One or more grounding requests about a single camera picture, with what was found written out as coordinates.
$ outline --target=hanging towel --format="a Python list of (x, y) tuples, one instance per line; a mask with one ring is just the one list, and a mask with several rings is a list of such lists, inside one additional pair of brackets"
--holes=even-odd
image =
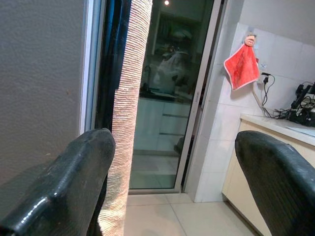
[(233, 90), (237, 90), (259, 77), (259, 69), (252, 46), (243, 44), (224, 62)]

